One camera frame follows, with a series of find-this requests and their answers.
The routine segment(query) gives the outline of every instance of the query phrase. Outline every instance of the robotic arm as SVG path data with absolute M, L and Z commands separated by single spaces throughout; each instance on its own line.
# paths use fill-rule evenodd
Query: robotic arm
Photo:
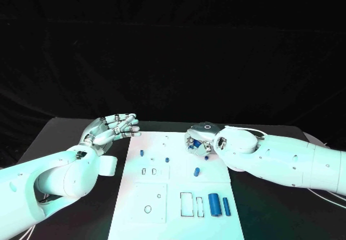
M 268 135 L 241 127 L 220 129 L 210 122 L 190 127 L 184 134 L 187 151 L 218 154 L 235 171 L 295 188 L 320 189 L 346 195 L 346 152 L 303 140 Z
M 0 239 L 6 240 L 71 205 L 94 188 L 98 175 L 114 176 L 117 158 L 104 156 L 112 141 L 137 137 L 135 114 L 101 117 L 82 132 L 79 144 L 0 170 Z M 55 196 L 37 202 L 36 189 Z

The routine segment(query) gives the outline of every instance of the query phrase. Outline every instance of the black backdrop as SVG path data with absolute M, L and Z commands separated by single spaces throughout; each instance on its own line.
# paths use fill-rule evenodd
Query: black backdrop
M 344 14 L 318 4 L 1 2 L 1 146 L 27 146 L 53 117 L 137 113 L 295 125 L 343 148 Z

